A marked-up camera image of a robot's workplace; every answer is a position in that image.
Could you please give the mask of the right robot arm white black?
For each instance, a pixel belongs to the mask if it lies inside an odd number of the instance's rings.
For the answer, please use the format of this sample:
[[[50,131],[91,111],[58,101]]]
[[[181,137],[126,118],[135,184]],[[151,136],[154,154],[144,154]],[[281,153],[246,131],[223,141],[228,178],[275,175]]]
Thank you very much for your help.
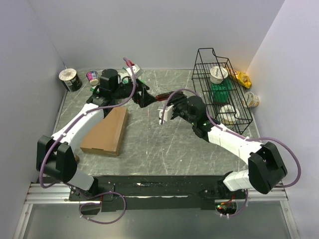
[[[246,170],[230,171],[218,179],[216,189],[222,198],[247,189],[268,194],[287,175],[287,168],[273,143],[244,138],[213,120],[201,97],[173,92],[159,113],[160,123],[175,117],[190,123],[199,138],[224,148],[248,166]]]

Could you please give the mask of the brown cardboard express box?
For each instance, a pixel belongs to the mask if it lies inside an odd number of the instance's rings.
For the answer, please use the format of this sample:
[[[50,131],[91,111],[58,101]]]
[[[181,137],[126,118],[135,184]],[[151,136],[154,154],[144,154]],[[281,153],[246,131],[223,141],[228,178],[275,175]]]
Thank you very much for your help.
[[[128,109],[117,107],[98,122],[83,138],[80,149],[85,153],[119,156],[128,122]]]

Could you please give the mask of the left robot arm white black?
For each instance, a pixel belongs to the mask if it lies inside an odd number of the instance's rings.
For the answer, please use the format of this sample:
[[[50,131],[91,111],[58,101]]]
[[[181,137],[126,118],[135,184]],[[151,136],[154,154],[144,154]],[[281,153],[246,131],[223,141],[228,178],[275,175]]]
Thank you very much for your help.
[[[51,137],[42,136],[38,140],[36,169],[40,173],[42,188],[46,188],[43,175],[48,175],[56,183],[65,183],[81,190],[87,200],[94,200],[98,196],[98,179],[78,169],[74,150],[97,123],[112,109],[120,107],[116,100],[125,103],[133,100],[141,108],[156,102],[156,98],[148,93],[149,87],[139,80],[142,69],[134,65],[125,70],[125,75],[115,69],[103,70],[100,83],[77,116]]]

